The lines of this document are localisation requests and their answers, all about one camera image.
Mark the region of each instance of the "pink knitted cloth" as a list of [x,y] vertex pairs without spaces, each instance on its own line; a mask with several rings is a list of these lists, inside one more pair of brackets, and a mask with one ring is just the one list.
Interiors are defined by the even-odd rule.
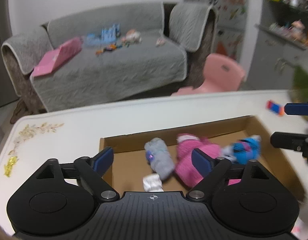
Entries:
[[[220,154],[220,146],[211,143],[207,138],[198,138],[193,134],[179,134],[177,136],[177,159],[175,173],[190,188],[196,186],[203,177],[192,164],[192,151],[200,149],[211,158],[215,159]],[[228,185],[240,182],[240,179],[229,180]]]

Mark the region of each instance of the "sofa backrest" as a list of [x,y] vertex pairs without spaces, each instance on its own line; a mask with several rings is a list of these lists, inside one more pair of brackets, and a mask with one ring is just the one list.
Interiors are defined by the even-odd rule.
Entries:
[[102,28],[120,24],[122,35],[130,29],[164,30],[163,3],[135,3],[96,8],[61,17],[48,23],[48,34],[54,48],[65,41],[89,33],[99,34]]

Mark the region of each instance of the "white table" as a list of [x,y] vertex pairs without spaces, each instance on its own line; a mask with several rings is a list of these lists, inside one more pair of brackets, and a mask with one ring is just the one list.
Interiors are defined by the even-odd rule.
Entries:
[[[65,111],[26,116],[11,130],[0,156],[0,225],[14,233],[6,214],[11,195],[47,159],[72,162],[80,156],[94,156],[99,139],[123,134],[211,122],[244,115],[257,115],[269,132],[303,133],[305,121],[299,116],[278,117],[265,109],[266,101],[289,102],[286,91],[241,91],[180,97],[153,98],[88,106]],[[12,175],[3,175],[3,165],[13,149],[14,139],[27,124],[64,123],[56,133],[38,134],[19,147],[19,161]],[[284,150],[308,194],[308,164],[293,151]]]

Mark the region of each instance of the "silver bolt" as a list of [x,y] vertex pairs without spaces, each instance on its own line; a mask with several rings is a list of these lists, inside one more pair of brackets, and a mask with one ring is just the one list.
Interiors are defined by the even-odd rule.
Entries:
[[189,196],[195,199],[200,199],[203,198],[205,196],[204,192],[200,191],[200,190],[193,190],[189,193]]
[[102,198],[111,199],[116,197],[116,193],[112,190],[105,190],[101,193]]

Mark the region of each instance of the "refrigerator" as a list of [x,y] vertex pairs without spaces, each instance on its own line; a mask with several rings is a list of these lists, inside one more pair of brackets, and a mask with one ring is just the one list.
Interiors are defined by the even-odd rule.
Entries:
[[248,0],[185,0],[212,4],[219,11],[213,52],[240,60],[247,23]]

